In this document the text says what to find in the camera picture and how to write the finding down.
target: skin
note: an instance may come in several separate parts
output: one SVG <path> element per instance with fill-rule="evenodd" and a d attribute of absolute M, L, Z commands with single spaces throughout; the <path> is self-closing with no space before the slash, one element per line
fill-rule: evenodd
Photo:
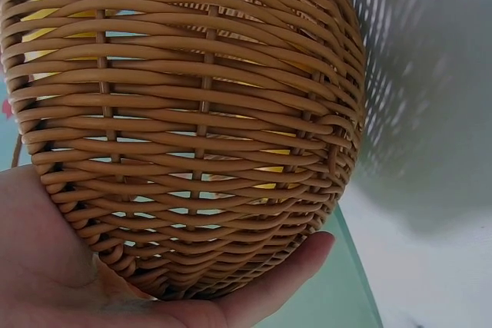
<path fill-rule="evenodd" d="M 151 301 L 98 261 L 30 166 L 0 173 L 0 327 L 250 328 L 321 268 L 318 233 L 282 265 L 216 301 Z"/>

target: white wall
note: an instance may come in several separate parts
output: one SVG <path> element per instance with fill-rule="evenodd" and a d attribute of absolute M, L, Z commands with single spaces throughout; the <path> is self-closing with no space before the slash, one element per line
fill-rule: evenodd
<path fill-rule="evenodd" d="M 368 129 L 341 208 L 385 326 L 492 326 L 492 0 L 355 2 Z"/>

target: brown wicker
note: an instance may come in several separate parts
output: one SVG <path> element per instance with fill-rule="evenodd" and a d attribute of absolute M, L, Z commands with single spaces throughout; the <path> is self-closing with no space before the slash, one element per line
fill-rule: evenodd
<path fill-rule="evenodd" d="M 158 298 L 270 270 L 354 169 L 365 59 L 349 0 L 3 0 L 2 48 L 52 200 Z"/>

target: wicker basket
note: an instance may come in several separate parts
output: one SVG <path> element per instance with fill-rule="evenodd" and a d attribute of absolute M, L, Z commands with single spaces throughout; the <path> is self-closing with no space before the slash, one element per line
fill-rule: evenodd
<path fill-rule="evenodd" d="M 163 300 L 281 263 L 354 169 L 365 57 L 349 0 L 3 0 L 2 48 L 53 202 Z"/>

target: green surface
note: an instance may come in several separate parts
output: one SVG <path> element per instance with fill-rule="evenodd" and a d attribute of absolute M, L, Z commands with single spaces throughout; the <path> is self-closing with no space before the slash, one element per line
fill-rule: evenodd
<path fill-rule="evenodd" d="M 256 328 L 381 328 L 381 318 L 340 209 L 325 230 L 336 238 L 320 273 Z"/>

